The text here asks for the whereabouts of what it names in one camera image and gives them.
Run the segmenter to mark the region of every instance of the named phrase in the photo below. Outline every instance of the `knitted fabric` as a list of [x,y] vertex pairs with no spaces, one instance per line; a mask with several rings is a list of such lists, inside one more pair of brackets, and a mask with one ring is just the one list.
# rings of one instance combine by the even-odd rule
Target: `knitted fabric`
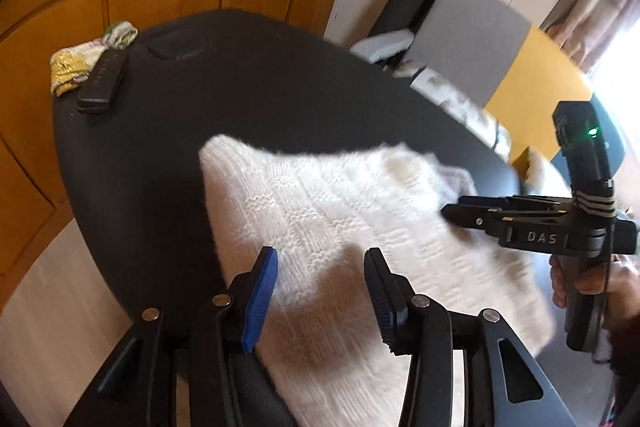
[[[536,354],[552,334],[527,255],[439,214],[473,194],[468,172],[403,145],[286,156],[226,136],[200,151],[206,205],[227,283],[276,248],[278,282],[258,355],[301,427],[397,425],[409,357],[382,343],[363,276],[379,247],[417,293],[449,310],[497,309]],[[453,425],[462,425],[456,367]]]

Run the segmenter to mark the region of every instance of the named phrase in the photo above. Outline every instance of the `sofa armrest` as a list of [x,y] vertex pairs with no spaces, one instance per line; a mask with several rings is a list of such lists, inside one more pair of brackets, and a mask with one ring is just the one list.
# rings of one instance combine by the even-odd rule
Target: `sofa armrest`
[[351,53],[369,64],[375,64],[407,51],[414,42],[414,37],[414,33],[408,29],[382,33],[356,42],[351,47]]

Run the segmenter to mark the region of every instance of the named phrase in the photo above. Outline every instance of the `yellow cushion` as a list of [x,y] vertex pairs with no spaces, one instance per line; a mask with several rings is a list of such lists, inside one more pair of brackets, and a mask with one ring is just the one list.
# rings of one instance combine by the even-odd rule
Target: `yellow cushion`
[[586,77],[555,42],[532,27],[485,108],[509,131],[510,161],[529,146],[547,158],[559,151],[552,120],[560,100],[591,100]]

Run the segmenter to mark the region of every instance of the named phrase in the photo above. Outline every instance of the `black cushion top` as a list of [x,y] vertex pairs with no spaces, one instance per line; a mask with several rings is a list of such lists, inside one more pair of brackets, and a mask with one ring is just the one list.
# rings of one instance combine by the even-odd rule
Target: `black cushion top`
[[215,134],[284,153],[405,142],[468,169],[480,194],[518,191],[511,166],[409,81],[244,12],[204,12],[142,32],[109,112],[80,114],[76,97],[54,100],[54,126],[82,235],[130,316],[157,307],[180,330],[224,285],[198,163]]

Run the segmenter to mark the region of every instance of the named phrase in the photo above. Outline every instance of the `metal screw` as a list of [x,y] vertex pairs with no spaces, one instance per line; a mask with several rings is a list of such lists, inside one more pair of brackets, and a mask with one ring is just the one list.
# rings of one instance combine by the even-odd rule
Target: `metal screw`
[[496,310],[487,309],[482,312],[482,317],[488,322],[497,322],[500,320],[500,314]]
[[220,308],[223,308],[224,306],[229,306],[229,304],[231,304],[231,295],[227,295],[226,293],[220,293],[215,297],[213,297],[212,301],[215,306],[219,306]]
[[146,322],[153,322],[160,316],[160,310],[158,308],[147,308],[142,312],[142,320]]
[[429,300],[427,295],[420,295],[419,293],[411,297],[411,302],[416,308],[426,308],[429,304],[431,304],[431,301]]

